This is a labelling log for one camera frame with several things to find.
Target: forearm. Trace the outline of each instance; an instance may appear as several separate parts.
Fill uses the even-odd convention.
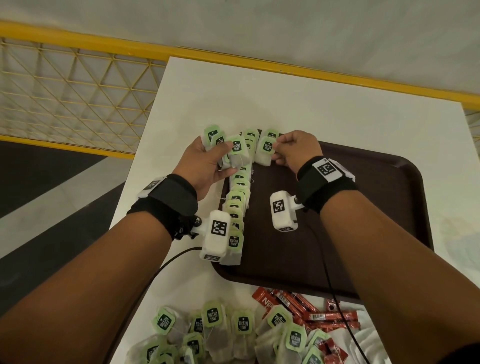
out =
[[[170,244],[147,212],[124,217],[0,319],[0,360],[100,363]]]
[[[336,194],[320,217],[393,363],[480,341],[480,290],[361,193]]]

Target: white camera device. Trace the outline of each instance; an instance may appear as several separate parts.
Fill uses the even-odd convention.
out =
[[[298,228],[296,210],[303,208],[295,202],[295,196],[287,191],[278,191],[270,196],[273,227],[281,232],[293,231]]]
[[[200,226],[192,228],[193,233],[204,236],[201,259],[219,262],[227,254],[230,223],[231,216],[228,212],[213,210]]]

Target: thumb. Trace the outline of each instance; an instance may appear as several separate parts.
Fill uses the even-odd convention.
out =
[[[275,151],[277,153],[280,153],[284,157],[286,157],[288,155],[289,147],[290,147],[290,145],[287,144],[287,143],[274,143],[273,144],[273,149],[275,149]]]
[[[227,141],[224,143],[219,143],[212,149],[210,149],[207,154],[211,158],[212,162],[216,162],[221,159],[225,154],[227,154],[233,148],[233,143]]]

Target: wrist-mounted device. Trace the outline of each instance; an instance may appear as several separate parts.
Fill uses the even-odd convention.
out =
[[[317,156],[297,173],[297,204],[320,213],[326,202],[343,190],[358,190],[355,176],[336,160]]]
[[[160,221],[172,239],[184,235],[192,239],[198,235],[192,231],[202,220],[195,215],[198,210],[197,192],[183,177],[169,174],[151,181],[137,195],[138,200],[127,214],[146,211]]]

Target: table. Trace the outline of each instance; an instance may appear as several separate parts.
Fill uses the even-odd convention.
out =
[[[459,103],[170,58],[112,226],[151,180],[171,173],[211,123],[227,134],[300,129],[325,142],[409,159],[423,177],[436,253],[480,286],[480,163]],[[221,185],[199,203],[199,216],[218,207]],[[200,244],[199,238],[174,241],[166,260]],[[222,297],[255,308],[254,288],[222,279],[197,251],[187,253],[155,279],[112,362],[123,363],[132,345],[154,333],[158,306],[190,311]]]

